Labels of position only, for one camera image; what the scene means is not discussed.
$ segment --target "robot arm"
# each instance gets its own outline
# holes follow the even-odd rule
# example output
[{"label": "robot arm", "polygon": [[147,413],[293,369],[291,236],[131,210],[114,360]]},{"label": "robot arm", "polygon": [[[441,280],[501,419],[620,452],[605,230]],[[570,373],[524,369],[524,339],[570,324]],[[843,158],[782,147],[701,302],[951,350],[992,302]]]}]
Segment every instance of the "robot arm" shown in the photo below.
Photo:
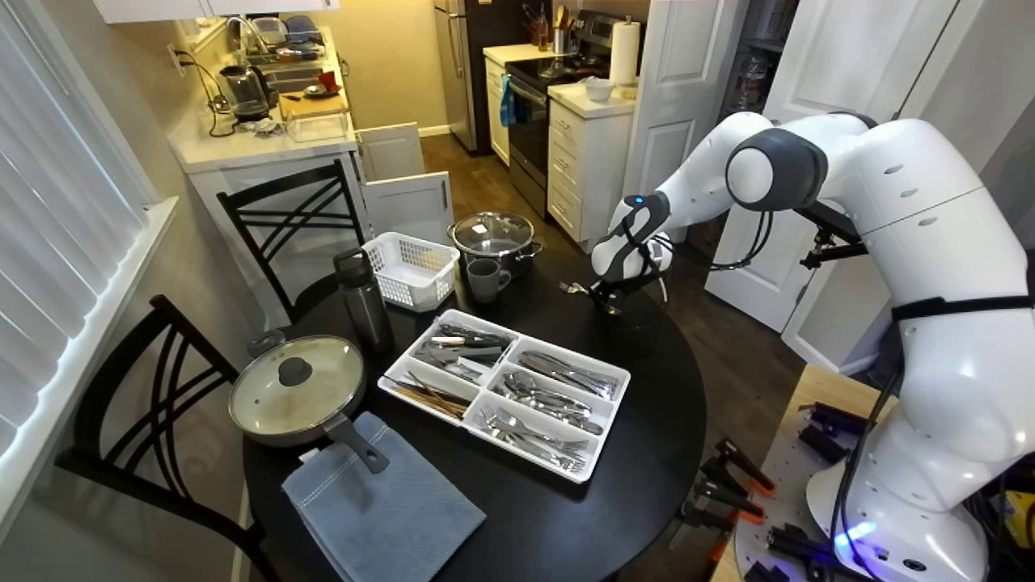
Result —
[{"label": "robot arm", "polygon": [[814,198],[829,161],[865,125],[851,113],[809,116],[779,131],[756,113],[720,119],[655,191],[629,196],[613,207],[607,236],[591,250],[595,288],[638,286],[667,271],[671,264],[667,230],[707,225],[732,204],[782,210]]},{"label": "robot arm", "polygon": [[619,204],[591,270],[605,288],[649,280],[671,261],[667,226],[814,201],[846,213],[874,257],[906,380],[857,472],[813,476],[809,512],[862,575],[982,579],[986,539],[961,501],[1035,451],[1035,316],[1024,250],[936,125],[732,116],[652,196]]}]

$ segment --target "paper towel roll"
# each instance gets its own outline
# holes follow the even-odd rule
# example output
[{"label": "paper towel roll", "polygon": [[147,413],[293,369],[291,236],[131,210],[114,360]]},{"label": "paper towel roll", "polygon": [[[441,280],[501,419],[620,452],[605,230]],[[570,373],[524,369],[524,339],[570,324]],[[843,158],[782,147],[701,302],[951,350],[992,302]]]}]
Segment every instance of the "paper towel roll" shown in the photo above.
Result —
[{"label": "paper towel roll", "polygon": [[610,26],[610,83],[635,83],[640,66],[640,23]]}]

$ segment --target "stove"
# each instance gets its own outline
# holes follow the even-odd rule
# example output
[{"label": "stove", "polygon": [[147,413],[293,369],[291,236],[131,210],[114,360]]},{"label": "stove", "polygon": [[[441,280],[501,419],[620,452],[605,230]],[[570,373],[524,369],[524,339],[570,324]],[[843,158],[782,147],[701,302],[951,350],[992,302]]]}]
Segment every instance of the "stove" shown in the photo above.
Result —
[{"label": "stove", "polygon": [[533,60],[506,63],[515,124],[510,124],[510,177],[517,196],[545,216],[545,148],[551,148],[551,83],[607,78],[605,60]]}]

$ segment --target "refrigerator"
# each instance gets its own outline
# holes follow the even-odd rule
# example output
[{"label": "refrigerator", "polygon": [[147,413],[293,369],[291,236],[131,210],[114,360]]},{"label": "refrigerator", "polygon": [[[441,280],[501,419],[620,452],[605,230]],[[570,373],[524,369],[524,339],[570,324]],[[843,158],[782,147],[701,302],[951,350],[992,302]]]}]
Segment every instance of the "refrigerator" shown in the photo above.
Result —
[{"label": "refrigerator", "polygon": [[530,39],[530,21],[551,17],[537,0],[432,0],[432,28],[446,87],[446,119],[456,144],[473,153],[488,148],[484,46]]}]

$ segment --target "blue napkin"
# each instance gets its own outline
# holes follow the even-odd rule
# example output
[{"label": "blue napkin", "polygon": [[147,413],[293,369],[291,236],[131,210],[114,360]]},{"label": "blue napkin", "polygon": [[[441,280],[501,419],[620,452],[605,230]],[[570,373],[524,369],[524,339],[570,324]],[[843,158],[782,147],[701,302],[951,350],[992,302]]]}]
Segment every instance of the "blue napkin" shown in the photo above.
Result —
[{"label": "blue napkin", "polygon": [[501,78],[501,99],[498,99],[498,124],[501,125],[515,125],[517,124],[517,110],[515,110],[515,87],[510,87],[510,75]]},{"label": "blue napkin", "polygon": [[357,430],[388,457],[384,472],[333,443],[293,470],[285,491],[338,579],[422,582],[484,513],[380,419],[360,413]]}]

